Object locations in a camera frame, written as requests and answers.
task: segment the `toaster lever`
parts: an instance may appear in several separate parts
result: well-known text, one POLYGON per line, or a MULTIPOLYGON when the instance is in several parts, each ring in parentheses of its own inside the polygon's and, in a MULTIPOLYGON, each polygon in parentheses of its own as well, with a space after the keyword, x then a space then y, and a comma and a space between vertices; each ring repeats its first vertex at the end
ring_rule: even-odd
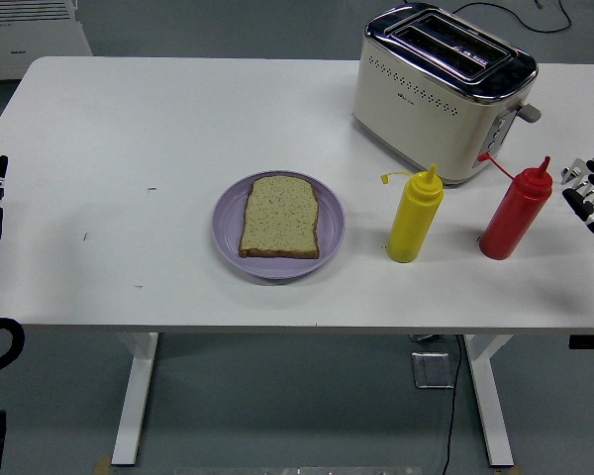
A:
POLYGON ((542 117, 542 111, 537 109, 535 106, 526 104, 525 106, 519 108, 519 111, 517 111, 517 117, 520 117, 529 124, 532 124, 542 117))

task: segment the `table foot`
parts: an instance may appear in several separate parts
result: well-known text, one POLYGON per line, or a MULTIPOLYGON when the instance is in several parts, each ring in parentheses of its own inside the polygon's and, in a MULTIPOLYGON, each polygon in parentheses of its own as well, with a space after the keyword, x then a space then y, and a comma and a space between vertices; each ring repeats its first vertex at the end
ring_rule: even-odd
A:
POLYGON ((464 336, 479 408, 488 460, 493 467, 513 466, 513 454, 497 395, 491 357, 511 338, 510 334, 468 334, 464 336))
POLYGON ((117 333, 134 356, 126 399, 123 404, 112 465, 134 465, 141 437, 141 426, 148 400, 149 379, 156 353, 158 333, 117 333))

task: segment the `floor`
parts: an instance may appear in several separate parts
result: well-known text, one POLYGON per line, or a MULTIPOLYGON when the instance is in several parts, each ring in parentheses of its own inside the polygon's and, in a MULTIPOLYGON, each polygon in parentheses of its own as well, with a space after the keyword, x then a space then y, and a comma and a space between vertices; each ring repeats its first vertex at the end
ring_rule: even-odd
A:
MULTIPOLYGON (((450 11, 464 3, 434 2, 450 11)), ((358 59, 364 25, 396 4, 81 0, 79 19, 96 55, 358 59)), ((557 0, 496 4, 539 30, 566 23, 557 0)), ((539 62, 594 63, 594 0, 563 6, 572 26, 554 34, 529 31, 489 6, 459 15, 539 62)), ((0 81, 0 114, 17 86, 0 81)), ((130 354, 112 333, 27 338, 21 357, 0 372, 9 424, 1 474, 89 475, 112 453, 130 354)), ((440 474, 452 390, 415 387, 417 350, 446 351, 456 365, 452 335, 419 344, 401 335, 164 334, 137 464, 111 473, 377 466, 440 474)), ((562 334, 516 336, 495 356, 494 371, 520 473, 594 473, 594 350, 570 350, 562 334)), ((493 473, 465 358, 447 473, 493 473)))

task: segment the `white table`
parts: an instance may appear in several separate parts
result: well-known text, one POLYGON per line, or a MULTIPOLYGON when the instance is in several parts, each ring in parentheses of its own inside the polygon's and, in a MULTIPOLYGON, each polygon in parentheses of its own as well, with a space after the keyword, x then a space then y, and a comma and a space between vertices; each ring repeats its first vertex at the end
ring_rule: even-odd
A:
MULTIPOLYGON (((10 157, 0 317, 118 332, 135 356, 113 463, 133 464, 159 332, 465 333, 492 465, 512 465, 490 357, 514 333, 594 333, 594 237, 558 189, 513 256, 480 236, 509 183, 448 189, 419 258, 384 250, 404 169, 351 114, 356 61, 55 57, 0 118, 10 157), (237 180, 290 169, 346 211, 336 257, 288 285, 218 253, 211 215, 237 180)), ((542 64, 498 159, 550 172, 594 150, 594 66, 542 64)))

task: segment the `power cord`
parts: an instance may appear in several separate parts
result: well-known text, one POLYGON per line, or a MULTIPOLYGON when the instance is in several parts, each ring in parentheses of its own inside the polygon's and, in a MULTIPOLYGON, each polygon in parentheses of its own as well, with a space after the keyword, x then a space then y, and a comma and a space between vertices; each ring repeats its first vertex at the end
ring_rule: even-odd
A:
POLYGON ((448 439, 446 440, 446 462, 445 468, 443 469, 443 475, 446 474, 446 470, 448 469, 448 463, 451 459, 451 436, 453 435, 453 419, 455 415, 455 390, 457 389, 457 376, 459 375, 459 368, 462 365, 462 344, 459 341, 459 335, 455 336, 455 340, 457 341, 457 368, 455 368, 455 378, 453 381, 453 394, 451 395, 451 419, 448 423, 448 439))
MULTIPOLYGON (((544 6, 542 5, 542 3, 539 0, 535 0, 535 3, 537 3, 537 6, 541 9, 544 6)), ((533 28, 529 25, 527 25, 526 23, 524 23, 522 21, 521 18, 519 18, 519 15, 517 15, 515 12, 513 12, 510 8, 506 8, 503 7, 501 5, 496 5, 494 3, 487 3, 487 2, 471 2, 471 3, 467 3, 466 5, 462 5, 461 7, 459 7, 456 10, 453 10, 453 13, 457 13, 465 8, 468 7, 472 7, 475 5, 483 5, 486 7, 494 7, 494 8, 499 8, 500 10, 504 10, 505 12, 510 13, 511 15, 513 15, 517 21, 519 23, 521 23, 525 28, 527 28, 528 30, 530 30, 531 32, 535 32, 535 33, 545 33, 545 34, 550 34, 550 33, 558 33, 558 32, 562 32, 564 30, 569 29, 572 26, 572 20, 570 19, 569 15, 567 14, 567 12, 565 11, 565 9, 563 8, 563 4, 561 3, 561 0, 558 0, 558 7, 561 9, 561 12, 563 13, 563 16, 565 16, 565 18, 567 19, 567 25, 565 25, 562 28, 557 28, 556 30, 538 30, 537 28, 533 28)))

